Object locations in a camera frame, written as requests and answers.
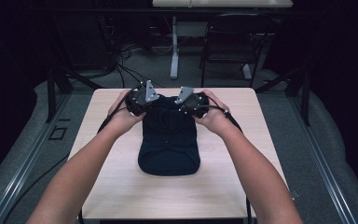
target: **fingers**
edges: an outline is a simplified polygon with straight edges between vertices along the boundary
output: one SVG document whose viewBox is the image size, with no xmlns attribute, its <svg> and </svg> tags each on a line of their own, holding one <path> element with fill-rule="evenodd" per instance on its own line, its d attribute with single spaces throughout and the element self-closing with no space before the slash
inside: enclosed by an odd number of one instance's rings
<svg viewBox="0 0 358 224">
<path fill-rule="evenodd" d="M 118 106 L 118 104 L 120 103 L 121 100 L 123 100 L 123 98 L 126 96 L 127 92 L 129 90 L 124 90 L 120 93 L 120 95 L 118 96 L 118 98 L 115 100 L 115 102 L 110 106 L 109 110 L 108 110 L 108 115 L 110 115 L 115 109 L 116 107 Z M 126 105 L 125 103 L 123 102 L 121 105 L 120 105 L 120 108 L 124 108 Z"/>
<path fill-rule="evenodd" d="M 219 98 L 217 98 L 217 96 L 215 96 L 212 91 L 204 90 L 203 92 L 205 93 L 205 95 L 207 95 L 210 98 L 209 105 L 217 105 L 229 112 L 229 107 L 225 103 L 221 102 Z"/>
</svg>

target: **skin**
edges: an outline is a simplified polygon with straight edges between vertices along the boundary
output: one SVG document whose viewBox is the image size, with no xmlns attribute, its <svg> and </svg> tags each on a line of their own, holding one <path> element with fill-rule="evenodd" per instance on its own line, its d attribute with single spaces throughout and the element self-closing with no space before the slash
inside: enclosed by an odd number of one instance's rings
<svg viewBox="0 0 358 224">
<path fill-rule="evenodd" d="M 126 92 L 118 96 L 109 114 Z M 220 102 L 211 91 L 204 92 L 217 105 L 229 111 L 228 106 Z M 113 144 L 144 116 L 135 117 L 127 109 L 119 110 L 105 128 L 53 177 L 28 223 L 75 223 Z M 281 176 L 220 110 L 210 109 L 204 118 L 195 118 L 195 121 L 225 142 L 242 187 L 254 207 L 258 223 L 302 223 Z"/>
</svg>

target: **metal bracket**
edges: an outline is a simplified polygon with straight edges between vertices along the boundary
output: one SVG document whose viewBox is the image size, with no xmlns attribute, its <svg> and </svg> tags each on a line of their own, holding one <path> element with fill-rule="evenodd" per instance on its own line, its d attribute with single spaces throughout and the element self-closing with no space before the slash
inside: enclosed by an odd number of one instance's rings
<svg viewBox="0 0 358 224">
<path fill-rule="evenodd" d="M 156 93 L 156 90 L 154 89 L 152 82 L 148 80 L 146 82 L 146 95 L 145 95 L 145 101 L 148 103 L 153 102 L 159 98 L 159 95 Z"/>
<path fill-rule="evenodd" d="M 182 104 L 191 94 L 193 94 L 194 89 L 191 87 L 182 87 L 178 98 L 176 98 L 175 103 L 177 105 Z"/>
</svg>

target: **desk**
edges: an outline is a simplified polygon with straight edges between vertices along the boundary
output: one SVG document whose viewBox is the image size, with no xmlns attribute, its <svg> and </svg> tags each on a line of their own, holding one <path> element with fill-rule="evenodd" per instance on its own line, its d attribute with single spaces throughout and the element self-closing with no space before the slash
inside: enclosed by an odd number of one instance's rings
<svg viewBox="0 0 358 224">
<path fill-rule="evenodd" d="M 153 0 L 154 7 L 291 7 L 291 0 Z"/>
<path fill-rule="evenodd" d="M 230 106 L 245 135 L 272 162 L 284 180 L 281 164 L 252 89 L 211 89 Z M 80 126 L 72 157 L 97 133 L 121 90 L 94 92 Z M 174 96 L 179 89 L 157 89 Z M 200 169 L 194 175 L 154 176 L 144 173 L 137 158 L 142 123 L 121 136 L 83 206 L 89 219 L 181 219 L 246 217 L 245 194 L 223 141 L 197 124 Z"/>
<path fill-rule="evenodd" d="M 153 7 L 291 7 L 292 0 L 153 0 Z M 172 18 L 171 79 L 178 78 L 177 21 Z"/>
</svg>

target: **light wood tabletop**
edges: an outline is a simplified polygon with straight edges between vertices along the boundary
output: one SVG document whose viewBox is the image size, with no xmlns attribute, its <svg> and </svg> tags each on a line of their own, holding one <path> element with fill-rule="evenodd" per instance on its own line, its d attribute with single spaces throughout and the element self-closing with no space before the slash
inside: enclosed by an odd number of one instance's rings
<svg viewBox="0 0 358 224">
<path fill-rule="evenodd" d="M 210 88 L 227 104 L 248 139 L 285 180 L 255 92 L 247 88 Z M 120 89 L 94 92 L 73 145 L 72 157 L 95 136 Z M 180 89 L 156 89 L 175 96 Z M 142 122 L 121 136 L 83 206 L 89 219 L 183 219 L 247 217 L 245 193 L 223 141 L 197 124 L 200 168 L 193 175 L 155 176 L 137 163 Z"/>
<path fill-rule="evenodd" d="M 292 0 L 153 0 L 154 7 L 291 7 Z"/>
</svg>

